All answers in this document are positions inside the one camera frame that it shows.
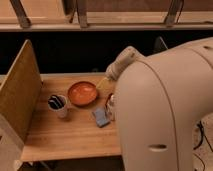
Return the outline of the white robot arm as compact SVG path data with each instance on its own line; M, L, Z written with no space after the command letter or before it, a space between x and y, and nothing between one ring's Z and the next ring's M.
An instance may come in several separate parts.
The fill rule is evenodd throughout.
M106 70L125 171L193 171L193 129L213 113L213 37L150 56L128 46Z

